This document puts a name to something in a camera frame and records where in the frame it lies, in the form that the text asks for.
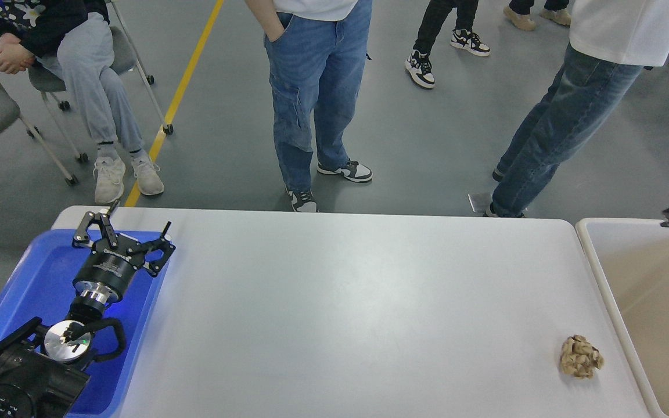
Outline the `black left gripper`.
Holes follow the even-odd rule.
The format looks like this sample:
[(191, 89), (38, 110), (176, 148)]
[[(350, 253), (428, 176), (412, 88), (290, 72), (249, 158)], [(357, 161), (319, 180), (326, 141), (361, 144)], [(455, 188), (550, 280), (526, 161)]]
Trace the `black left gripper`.
[[(117, 235), (111, 223), (111, 215), (120, 205), (120, 199), (112, 201), (105, 212), (85, 212), (74, 231), (73, 248), (91, 247), (85, 264), (73, 280), (77, 296), (90, 297), (101, 304), (122, 301), (133, 278), (141, 270), (144, 276), (156, 278), (176, 249), (167, 237), (172, 222), (168, 221), (159, 237), (141, 243), (128, 235)], [(88, 228), (98, 226), (101, 238), (91, 240)], [(160, 257), (148, 260), (149, 254), (159, 252)]]

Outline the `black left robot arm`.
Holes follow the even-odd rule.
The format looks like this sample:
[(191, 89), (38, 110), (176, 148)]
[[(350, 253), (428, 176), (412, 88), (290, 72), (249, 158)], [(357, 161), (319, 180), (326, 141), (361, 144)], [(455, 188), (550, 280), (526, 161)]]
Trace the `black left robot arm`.
[(114, 207), (37, 236), (0, 294), (0, 417), (109, 417), (127, 394), (175, 251)]

